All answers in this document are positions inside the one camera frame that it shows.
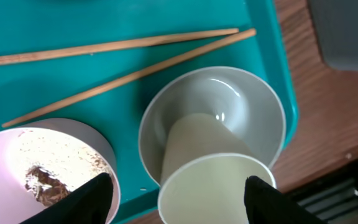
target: chopsticks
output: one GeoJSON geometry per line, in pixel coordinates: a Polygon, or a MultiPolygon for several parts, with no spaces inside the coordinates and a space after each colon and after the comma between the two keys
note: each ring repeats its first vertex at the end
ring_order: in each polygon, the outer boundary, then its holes
{"type": "Polygon", "coordinates": [[[122,78],[117,78],[113,81],[107,82],[105,84],[102,84],[100,86],[94,87],[90,90],[84,91],[82,93],[76,94],[74,96],[65,98],[63,100],[60,100],[56,103],[52,103],[51,105],[45,106],[43,108],[37,109],[29,114],[23,115],[19,118],[13,119],[12,121],[4,123],[2,126],[4,128],[22,123],[24,121],[28,121],[30,119],[42,116],[44,114],[53,112],[55,110],[59,110],[61,108],[64,108],[66,106],[72,105],[74,103],[77,103],[79,101],[91,98],[92,96],[96,96],[98,94],[102,94],[106,91],[112,90],[114,88],[117,88],[121,85],[125,85],[126,83],[132,82],[134,80],[137,80],[139,78],[145,77],[147,75],[150,75],[154,72],[158,72],[160,70],[163,70],[165,68],[171,67],[173,65],[176,65],[178,63],[182,63],[186,60],[189,60],[191,58],[203,55],[205,53],[208,53],[210,51],[216,50],[218,48],[227,46],[229,44],[236,43],[240,40],[247,39],[249,37],[253,37],[256,35],[255,29],[249,29],[244,32],[240,32],[238,34],[230,35],[229,37],[225,37],[221,40],[217,40],[215,42],[212,42],[210,44],[204,45],[202,47],[198,47],[194,50],[191,50],[189,52],[183,53],[181,55],[177,55],[175,57],[172,57],[170,59],[164,60],[162,62],[156,63],[155,65],[151,65],[147,68],[143,68],[142,70],[139,70],[137,72],[131,73],[129,75],[126,75],[122,78]]]}
{"type": "Polygon", "coordinates": [[[221,35],[236,34],[239,29],[221,29],[209,30],[202,32],[191,32],[185,34],[170,34],[156,37],[146,37],[142,39],[123,40],[117,42],[109,42],[104,44],[94,44],[81,47],[70,47],[66,49],[47,50],[41,52],[32,52],[24,54],[14,54],[0,56],[0,65],[8,65],[13,63],[34,62],[38,60],[47,60],[53,58],[62,58],[83,54],[94,54],[99,52],[107,52],[111,50],[130,49],[135,47],[149,47],[160,44],[170,44],[175,42],[203,39],[208,37],[217,37],[221,35]]]}

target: paper cup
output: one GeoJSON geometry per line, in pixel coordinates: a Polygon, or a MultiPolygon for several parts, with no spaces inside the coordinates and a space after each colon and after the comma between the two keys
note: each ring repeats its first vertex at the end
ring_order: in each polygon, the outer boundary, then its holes
{"type": "Polygon", "coordinates": [[[246,144],[207,114],[178,120],[169,132],[158,210],[164,223],[245,223],[246,178],[273,187],[269,168],[246,144]]]}
{"type": "Polygon", "coordinates": [[[92,127],[78,121],[52,118],[0,132],[0,223],[20,223],[41,212],[45,207],[19,183],[12,169],[10,150],[26,131],[43,131],[69,136],[94,149],[107,163],[112,175],[114,193],[107,223],[116,215],[121,190],[116,176],[116,158],[107,140],[92,127]]]}

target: pink bowl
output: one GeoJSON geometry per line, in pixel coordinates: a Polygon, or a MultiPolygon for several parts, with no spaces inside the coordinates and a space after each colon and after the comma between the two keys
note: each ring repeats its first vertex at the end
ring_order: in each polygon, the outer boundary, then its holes
{"type": "Polygon", "coordinates": [[[92,127],[78,121],[52,118],[0,132],[0,223],[20,223],[41,212],[45,207],[26,192],[9,168],[8,149],[24,130],[50,130],[68,134],[94,149],[107,163],[112,173],[114,194],[106,223],[115,217],[121,199],[116,176],[116,158],[107,140],[92,127]]]}

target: table surface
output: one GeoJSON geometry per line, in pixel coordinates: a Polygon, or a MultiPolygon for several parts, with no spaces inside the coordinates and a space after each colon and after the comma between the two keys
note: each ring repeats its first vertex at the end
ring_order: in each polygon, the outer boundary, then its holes
{"type": "MultiPolygon", "coordinates": [[[[273,168],[278,189],[295,189],[358,159],[358,72],[327,67],[306,0],[275,0],[296,99],[297,132],[273,168]]],[[[130,224],[161,224],[151,212],[130,224]]]]}

